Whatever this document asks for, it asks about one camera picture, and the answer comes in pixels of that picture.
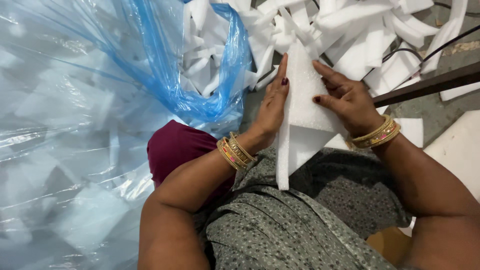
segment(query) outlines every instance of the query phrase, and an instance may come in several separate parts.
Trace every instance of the grey patterned dress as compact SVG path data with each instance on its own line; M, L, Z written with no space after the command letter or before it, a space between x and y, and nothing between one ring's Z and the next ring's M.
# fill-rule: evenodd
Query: grey patterned dress
M275 150L237 174L232 192L209 215L204 233L218 270L395 269L363 240L407 227L411 217L375 157L324 149L275 183Z

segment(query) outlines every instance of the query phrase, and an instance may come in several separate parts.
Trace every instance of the plastic sheet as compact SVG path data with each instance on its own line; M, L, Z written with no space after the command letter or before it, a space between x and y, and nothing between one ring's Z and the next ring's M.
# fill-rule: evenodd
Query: plastic sheet
M136 269L146 144L174 119L238 128L248 39L229 6L220 84L180 86L179 0L0 0L0 269Z

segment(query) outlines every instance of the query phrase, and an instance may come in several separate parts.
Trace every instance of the dark metal bar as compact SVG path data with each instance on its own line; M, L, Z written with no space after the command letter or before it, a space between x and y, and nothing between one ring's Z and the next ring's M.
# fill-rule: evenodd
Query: dark metal bar
M477 82L480 82L480 62L391 91L373 98L373 102L379 108Z

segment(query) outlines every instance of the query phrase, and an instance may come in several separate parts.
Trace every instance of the concrete floor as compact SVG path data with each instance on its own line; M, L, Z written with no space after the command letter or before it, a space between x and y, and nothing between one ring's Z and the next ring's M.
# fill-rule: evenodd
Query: concrete floor
M257 5L264 2L264 0L257 0ZM451 5L451 0L440 0ZM468 11L480 12L480 3L477 0L470 0L468 3ZM433 6L428 10L424 10L414 14L423 22L435 26L435 19L443 23L448 21L450 10ZM480 24L480 18L465 17L461 33ZM419 48L418 51L425 51L432 41L432 37L425 39L425 46ZM477 31L456 42L469 43L480 42L480 31ZM450 55L445 55L440 58L438 69L431 72L423 78L431 78L444 74L450 70L454 70L475 62L480 61L480 46L475 46L477 49L457 51ZM274 64L280 63L281 56L275 54ZM260 102L265 95L265 89L259 89L258 92L250 93L245 102L245 114L243 117L240 131L245 131L252 121L254 121L257 114ZM441 135L448 127L450 127L462 114L469 110L480 110L480 90L471 92L469 94L460 96L456 99L443 102L439 94L433 94L422 98L417 98L402 103L392 105L388 108L386 113L398 118L422 118L424 125L424 146L428 146L439 135Z

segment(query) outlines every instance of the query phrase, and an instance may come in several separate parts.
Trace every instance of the forearm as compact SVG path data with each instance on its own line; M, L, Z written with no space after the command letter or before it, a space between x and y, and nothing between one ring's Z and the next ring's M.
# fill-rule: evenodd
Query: forearm
M373 151L393 173L401 200L415 215L480 213L479 204L463 183L402 134Z
M251 155L260 150L260 138L251 133L241 134L237 141ZM152 196L161 204L194 213L234 173L235 169L215 149L175 169Z

